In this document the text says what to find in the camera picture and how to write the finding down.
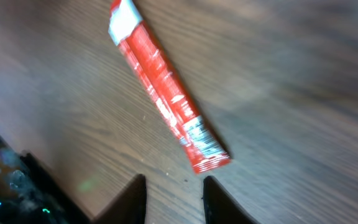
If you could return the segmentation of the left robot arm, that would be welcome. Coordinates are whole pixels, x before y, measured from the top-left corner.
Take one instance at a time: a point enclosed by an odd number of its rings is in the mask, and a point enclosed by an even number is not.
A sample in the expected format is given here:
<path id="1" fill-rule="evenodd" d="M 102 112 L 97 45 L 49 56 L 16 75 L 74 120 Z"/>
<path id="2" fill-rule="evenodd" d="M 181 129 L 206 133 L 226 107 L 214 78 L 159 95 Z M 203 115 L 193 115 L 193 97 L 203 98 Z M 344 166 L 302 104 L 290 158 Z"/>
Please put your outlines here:
<path id="1" fill-rule="evenodd" d="M 31 154 L 0 138 L 0 224 L 82 224 L 90 219 Z"/>

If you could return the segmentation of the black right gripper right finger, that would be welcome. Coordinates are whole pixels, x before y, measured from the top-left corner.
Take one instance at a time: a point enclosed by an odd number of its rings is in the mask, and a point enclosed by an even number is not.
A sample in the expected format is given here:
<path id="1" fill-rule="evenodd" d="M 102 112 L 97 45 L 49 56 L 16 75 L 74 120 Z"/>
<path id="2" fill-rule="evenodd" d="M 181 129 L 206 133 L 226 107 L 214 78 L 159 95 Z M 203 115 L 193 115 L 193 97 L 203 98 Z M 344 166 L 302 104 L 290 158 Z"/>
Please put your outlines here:
<path id="1" fill-rule="evenodd" d="M 259 224 L 212 175 L 203 180 L 203 205 L 206 224 Z"/>

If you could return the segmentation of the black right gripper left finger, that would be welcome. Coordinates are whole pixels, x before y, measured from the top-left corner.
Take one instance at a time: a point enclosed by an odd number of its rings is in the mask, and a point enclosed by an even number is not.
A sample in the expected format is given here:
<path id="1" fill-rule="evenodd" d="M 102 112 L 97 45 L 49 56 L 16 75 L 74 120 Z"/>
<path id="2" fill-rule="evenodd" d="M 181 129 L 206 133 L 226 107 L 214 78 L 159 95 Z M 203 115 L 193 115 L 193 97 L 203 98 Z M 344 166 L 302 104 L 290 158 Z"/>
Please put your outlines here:
<path id="1" fill-rule="evenodd" d="M 144 224 L 147 213 L 147 181 L 137 174 L 92 221 L 94 224 Z"/>

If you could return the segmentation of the red snack bar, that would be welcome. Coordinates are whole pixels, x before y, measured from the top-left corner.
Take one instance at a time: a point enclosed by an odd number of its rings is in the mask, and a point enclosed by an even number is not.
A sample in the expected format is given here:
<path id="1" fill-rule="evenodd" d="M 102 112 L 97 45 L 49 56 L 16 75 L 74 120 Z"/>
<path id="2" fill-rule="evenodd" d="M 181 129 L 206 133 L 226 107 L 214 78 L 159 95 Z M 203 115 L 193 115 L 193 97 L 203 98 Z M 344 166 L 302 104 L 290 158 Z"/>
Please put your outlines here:
<path id="1" fill-rule="evenodd" d="M 109 35 L 199 174 L 231 161 L 132 0 L 114 0 Z"/>

